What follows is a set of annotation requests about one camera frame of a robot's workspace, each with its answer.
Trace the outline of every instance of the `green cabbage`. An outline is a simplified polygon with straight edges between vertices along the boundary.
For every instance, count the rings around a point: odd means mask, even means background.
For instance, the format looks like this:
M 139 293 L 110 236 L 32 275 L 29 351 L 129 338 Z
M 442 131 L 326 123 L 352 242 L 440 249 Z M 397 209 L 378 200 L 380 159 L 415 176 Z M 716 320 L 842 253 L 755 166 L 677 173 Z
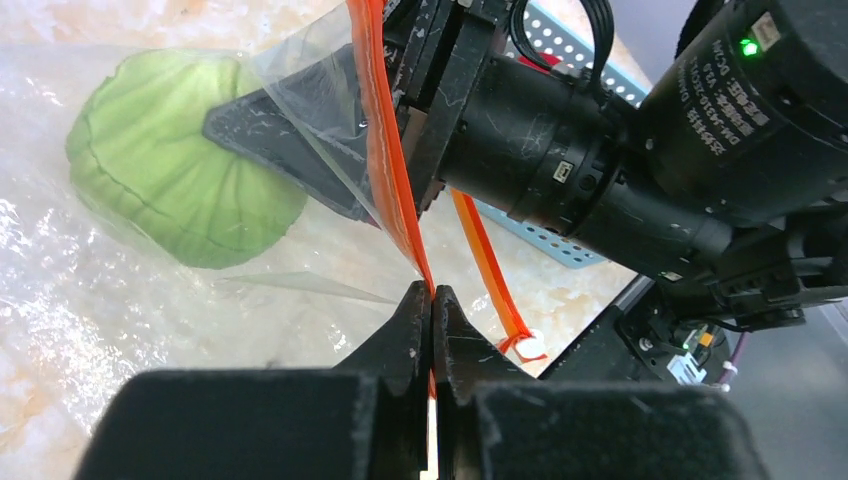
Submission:
M 297 220 L 307 196 L 201 133 L 209 109 L 257 88 L 232 58 L 179 50 L 127 58 L 68 135 L 79 196 L 188 266 L 226 268 L 261 254 Z

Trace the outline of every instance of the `zip tie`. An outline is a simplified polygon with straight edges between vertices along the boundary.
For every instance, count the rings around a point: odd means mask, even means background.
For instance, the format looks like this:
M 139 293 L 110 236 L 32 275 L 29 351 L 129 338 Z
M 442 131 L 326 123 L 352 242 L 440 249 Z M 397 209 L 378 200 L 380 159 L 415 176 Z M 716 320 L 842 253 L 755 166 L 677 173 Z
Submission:
M 721 366 L 724 367 L 725 370 L 730 370 L 735 375 L 739 375 L 739 369 L 736 368 L 736 365 L 731 363 L 729 360 L 725 360 L 724 363 L 721 364 Z
M 513 349 L 521 363 L 548 358 L 545 353 L 545 335 L 536 329 L 530 329 L 530 335 L 519 333 L 514 337 L 507 337 L 498 342 L 496 347 L 504 355 L 510 348 Z
M 512 296 L 509 294 L 509 288 L 474 200 L 459 190 L 451 189 L 450 193 L 462 230 L 465 232 L 465 238 L 468 239 L 468 246 L 477 263 L 477 269 L 483 277 L 483 284 L 492 298 L 492 304 L 506 331 L 508 345 L 504 348 L 509 349 L 516 341 L 532 337 L 533 334 L 521 319 L 521 314 L 518 313 L 518 308 L 515 307 Z
M 727 393 L 730 391 L 729 383 L 712 383 L 706 386 L 709 388 L 715 388 L 716 390 L 721 390 L 722 393 Z

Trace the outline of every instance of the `screw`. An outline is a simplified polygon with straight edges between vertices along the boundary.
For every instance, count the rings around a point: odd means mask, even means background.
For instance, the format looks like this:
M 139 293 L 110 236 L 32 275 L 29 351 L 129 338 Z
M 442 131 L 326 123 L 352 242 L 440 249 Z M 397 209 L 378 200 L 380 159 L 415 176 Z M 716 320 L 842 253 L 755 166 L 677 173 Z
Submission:
M 583 190 L 592 190 L 598 185 L 598 181 L 591 175 L 586 175 L 580 179 L 580 188 Z

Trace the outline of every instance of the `clear plastic film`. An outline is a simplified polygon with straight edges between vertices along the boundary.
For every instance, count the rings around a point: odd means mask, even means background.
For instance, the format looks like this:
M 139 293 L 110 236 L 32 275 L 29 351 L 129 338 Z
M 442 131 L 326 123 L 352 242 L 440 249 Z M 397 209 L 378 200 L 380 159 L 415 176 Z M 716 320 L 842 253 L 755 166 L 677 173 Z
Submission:
M 254 65 L 315 159 L 433 286 L 383 58 L 383 3 L 350 0 Z
M 256 92 L 235 52 L 0 48 L 0 340 L 83 429 L 141 370 L 333 365 L 420 278 L 367 215 L 207 138 Z

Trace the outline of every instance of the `orange strap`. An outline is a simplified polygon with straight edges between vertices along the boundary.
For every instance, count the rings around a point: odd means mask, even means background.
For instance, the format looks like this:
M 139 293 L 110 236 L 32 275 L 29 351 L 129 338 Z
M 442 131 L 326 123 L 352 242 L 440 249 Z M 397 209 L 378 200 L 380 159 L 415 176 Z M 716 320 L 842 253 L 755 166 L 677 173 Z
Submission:
M 435 294 L 435 283 L 418 228 L 400 133 L 383 59 L 383 0 L 347 0 L 362 107 L 368 119 L 368 175 L 383 226 L 418 267 Z
M 495 310 L 498 312 L 504 330 L 506 330 L 507 341 L 505 344 L 501 344 L 502 351 L 506 351 L 521 338 L 531 337 L 532 333 L 524 324 L 524 320 L 521 319 L 521 315 L 512 301 L 506 280 L 501 273 L 492 244 L 489 242 L 486 229 L 483 227 L 483 220 L 480 219 L 480 214 L 477 212 L 476 205 L 474 205 L 474 200 L 458 190 L 451 190 L 451 197 L 453 197 L 453 203 L 459 214 L 459 220 L 462 222 L 462 229 L 465 230 L 465 236 L 468 238 L 471 253 L 474 254 L 474 261 L 477 262 L 477 268 L 483 276 L 483 283 L 492 297 L 492 303 L 495 305 Z
M 347 0 L 356 71 L 362 87 L 362 107 L 369 122 L 368 174 L 383 226 L 404 255 L 418 267 L 430 293 L 435 294 L 400 133 L 394 121 L 394 104 L 383 59 L 383 6 L 384 0 Z M 531 337 L 532 333 L 512 301 L 474 201 L 458 191 L 451 194 L 483 282 L 508 335 L 499 346 L 505 351 L 516 341 Z

